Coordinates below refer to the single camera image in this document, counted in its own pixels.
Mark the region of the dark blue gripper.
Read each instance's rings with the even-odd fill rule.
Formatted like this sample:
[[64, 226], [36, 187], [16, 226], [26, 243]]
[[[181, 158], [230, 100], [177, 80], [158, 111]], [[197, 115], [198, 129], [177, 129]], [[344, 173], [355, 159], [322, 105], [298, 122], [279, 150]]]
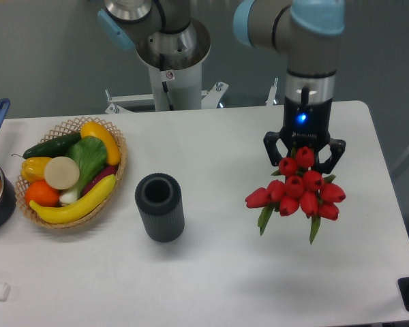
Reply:
[[319, 104], [301, 103], [285, 98], [283, 125], [279, 132], [268, 131], [263, 143], [272, 166], [277, 167], [284, 156], [279, 152], [277, 141], [281, 140], [286, 147], [286, 157], [290, 150], [307, 146], [321, 150], [329, 143], [330, 156], [318, 164], [321, 174], [330, 174], [346, 150], [346, 142], [330, 139], [329, 121], [332, 99]]

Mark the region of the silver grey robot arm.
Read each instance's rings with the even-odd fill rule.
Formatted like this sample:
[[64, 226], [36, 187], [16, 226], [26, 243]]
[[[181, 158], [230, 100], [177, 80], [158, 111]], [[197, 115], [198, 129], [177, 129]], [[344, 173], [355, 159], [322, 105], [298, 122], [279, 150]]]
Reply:
[[[325, 174], [344, 154], [346, 143], [329, 133], [344, 11], [343, 1], [243, 1], [234, 13], [239, 42], [287, 57], [283, 125], [264, 137], [273, 166], [282, 160], [278, 142], [315, 154], [329, 147], [330, 157], [314, 162]], [[189, 1], [105, 1], [97, 19], [112, 43], [134, 49], [148, 67], [156, 110], [204, 107], [202, 62], [211, 40]]]

